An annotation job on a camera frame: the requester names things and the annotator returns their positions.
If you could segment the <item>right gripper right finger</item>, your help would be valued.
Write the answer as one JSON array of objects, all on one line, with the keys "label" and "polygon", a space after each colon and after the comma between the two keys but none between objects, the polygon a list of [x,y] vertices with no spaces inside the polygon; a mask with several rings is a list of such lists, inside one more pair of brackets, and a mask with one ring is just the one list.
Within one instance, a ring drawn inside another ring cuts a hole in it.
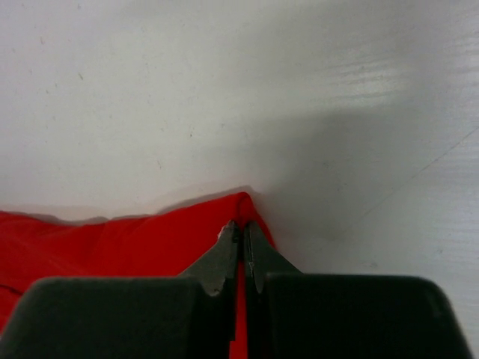
[{"label": "right gripper right finger", "polygon": [[452,306],[420,277],[306,274],[244,230],[250,358],[470,358]]}]

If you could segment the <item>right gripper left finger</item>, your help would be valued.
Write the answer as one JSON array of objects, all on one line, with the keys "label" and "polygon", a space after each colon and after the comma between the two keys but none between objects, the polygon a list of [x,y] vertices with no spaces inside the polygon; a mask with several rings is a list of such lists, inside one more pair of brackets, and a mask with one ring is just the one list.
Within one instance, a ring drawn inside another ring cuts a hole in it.
[{"label": "right gripper left finger", "polygon": [[175,277],[35,282],[1,335],[3,358],[227,358],[235,338],[240,229]]}]

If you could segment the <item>red t shirt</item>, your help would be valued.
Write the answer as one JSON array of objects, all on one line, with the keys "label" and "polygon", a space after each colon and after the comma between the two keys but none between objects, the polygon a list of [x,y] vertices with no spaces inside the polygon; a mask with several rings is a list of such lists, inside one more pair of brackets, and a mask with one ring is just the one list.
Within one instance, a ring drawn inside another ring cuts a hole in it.
[{"label": "red t shirt", "polygon": [[178,274],[209,249],[221,227],[267,227],[245,192],[218,197],[164,215],[56,224],[1,213],[1,325],[24,291],[51,276]]}]

